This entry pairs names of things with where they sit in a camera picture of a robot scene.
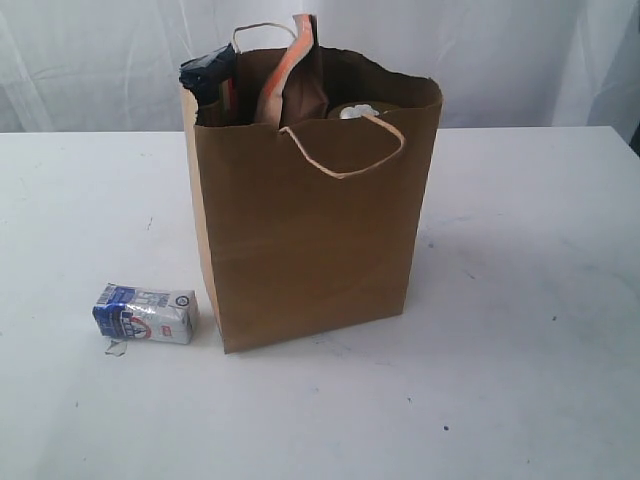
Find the table surface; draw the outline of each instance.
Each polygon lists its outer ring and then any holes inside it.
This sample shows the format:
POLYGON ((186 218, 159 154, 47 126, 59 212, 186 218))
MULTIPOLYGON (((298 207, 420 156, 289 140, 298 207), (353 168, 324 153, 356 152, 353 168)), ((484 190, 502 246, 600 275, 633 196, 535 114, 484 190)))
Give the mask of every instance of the table surface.
POLYGON ((610 128, 442 130, 405 314, 224 355, 182 133, 0 135, 0 478, 631 479, 640 159, 610 128), (189 346, 91 317, 195 289, 189 346))

